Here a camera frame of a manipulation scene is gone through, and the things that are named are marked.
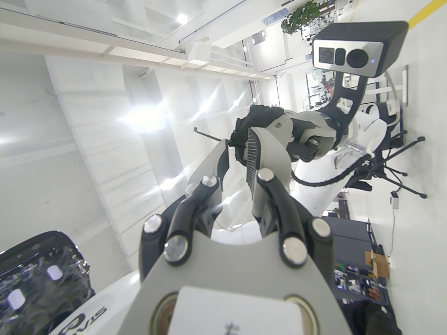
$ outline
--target black device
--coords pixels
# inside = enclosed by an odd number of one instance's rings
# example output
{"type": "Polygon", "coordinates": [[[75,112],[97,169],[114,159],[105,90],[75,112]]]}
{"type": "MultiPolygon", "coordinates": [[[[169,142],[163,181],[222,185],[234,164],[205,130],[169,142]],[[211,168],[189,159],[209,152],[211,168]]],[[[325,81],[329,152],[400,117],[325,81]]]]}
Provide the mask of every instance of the black device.
{"type": "Polygon", "coordinates": [[[408,27],[406,21],[331,24],[313,39],[313,65],[375,78],[396,61],[408,27]]]}
{"type": "Polygon", "coordinates": [[[88,273],[88,263],[60,231],[0,254],[0,334],[49,334],[95,294],[88,273]]]}

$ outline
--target camera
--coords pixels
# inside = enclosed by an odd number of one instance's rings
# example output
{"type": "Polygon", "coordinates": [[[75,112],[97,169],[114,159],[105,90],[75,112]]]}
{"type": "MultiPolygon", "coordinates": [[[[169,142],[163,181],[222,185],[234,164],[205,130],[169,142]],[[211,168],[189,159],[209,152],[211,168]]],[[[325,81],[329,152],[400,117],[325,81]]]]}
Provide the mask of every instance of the camera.
{"type": "Polygon", "coordinates": [[[331,24],[313,39],[313,65],[375,78],[396,61],[407,31],[406,21],[331,24]]]}

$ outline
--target white cable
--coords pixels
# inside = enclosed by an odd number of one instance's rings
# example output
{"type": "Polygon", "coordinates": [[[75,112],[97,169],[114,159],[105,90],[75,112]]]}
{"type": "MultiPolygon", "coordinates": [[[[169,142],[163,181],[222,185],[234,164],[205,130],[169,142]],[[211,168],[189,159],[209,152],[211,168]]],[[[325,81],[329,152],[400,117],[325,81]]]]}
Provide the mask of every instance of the white cable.
{"type": "Polygon", "coordinates": [[[387,77],[387,80],[391,85],[391,89],[393,90],[394,100],[399,104],[398,111],[396,112],[396,120],[393,121],[391,124],[387,125],[387,127],[390,127],[390,126],[396,125],[399,121],[401,121],[401,103],[399,102],[399,99],[397,97],[397,92],[396,92],[396,88],[394,87],[393,80],[391,79],[387,70],[385,70],[385,76],[387,77]]]}
{"type": "Polygon", "coordinates": [[[391,257],[391,254],[394,249],[394,227],[396,226],[396,211],[393,209],[393,231],[391,232],[391,250],[388,258],[391,257]]]}

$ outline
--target camera lens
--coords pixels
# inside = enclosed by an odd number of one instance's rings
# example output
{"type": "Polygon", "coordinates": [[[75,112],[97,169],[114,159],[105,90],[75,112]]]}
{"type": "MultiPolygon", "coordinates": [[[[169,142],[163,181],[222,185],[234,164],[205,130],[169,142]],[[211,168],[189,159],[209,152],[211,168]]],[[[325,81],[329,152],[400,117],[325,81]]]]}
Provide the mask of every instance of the camera lens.
{"type": "Polygon", "coordinates": [[[348,53],[348,56],[346,56],[346,61],[348,62],[349,66],[353,67],[354,69],[364,67],[368,64],[368,60],[368,54],[364,50],[360,49],[352,50],[348,53]]]}
{"type": "Polygon", "coordinates": [[[333,64],[334,63],[334,49],[320,47],[319,51],[319,61],[324,64],[333,64]]]}

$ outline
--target tripod leg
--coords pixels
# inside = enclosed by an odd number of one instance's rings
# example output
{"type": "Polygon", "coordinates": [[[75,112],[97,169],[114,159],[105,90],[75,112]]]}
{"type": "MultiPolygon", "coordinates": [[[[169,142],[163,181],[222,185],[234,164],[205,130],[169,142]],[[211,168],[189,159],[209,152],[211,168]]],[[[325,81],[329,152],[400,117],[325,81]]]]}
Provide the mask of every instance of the tripod leg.
{"type": "Polygon", "coordinates": [[[418,196],[420,196],[421,198],[427,198],[427,195],[426,194],[423,194],[423,193],[420,193],[420,192],[417,192],[417,191],[415,191],[415,190],[413,190],[413,189],[411,189],[411,188],[408,188],[408,187],[406,187],[404,184],[401,184],[401,183],[398,183],[397,181],[394,181],[394,180],[392,180],[392,179],[389,179],[389,178],[387,178],[385,175],[383,175],[383,174],[379,174],[379,173],[377,173],[377,172],[374,172],[374,171],[371,171],[370,172],[371,174],[373,174],[373,175],[375,175],[375,176],[377,176],[378,178],[380,178],[380,179],[385,179],[386,181],[389,181],[390,183],[392,183],[392,184],[394,184],[394,185],[397,185],[398,187],[401,187],[402,189],[405,189],[405,190],[407,190],[407,191],[409,191],[409,192],[412,192],[413,194],[417,194],[418,196]]]}
{"type": "Polygon", "coordinates": [[[419,142],[425,141],[425,137],[418,137],[415,141],[412,141],[410,144],[407,144],[405,147],[398,150],[396,153],[392,154],[390,157],[388,157],[386,160],[383,160],[383,162],[388,162],[392,158],[400,155],[402,152],[408,150],[409,148],[413,147],[414,145],[418,144],[419,142]]]}
{"type": "Polygon", "coordinates": [[[396,174],[401,174],[403,177],[407,177],[408,176],[408,174],[406,172],[401,172],[401,171],[398,171],[396,169],[392,169],[391,167],[386,166],[386,165],[384,165],[383,167],[388,169],[389,171],[395,172],[396,174]]]}

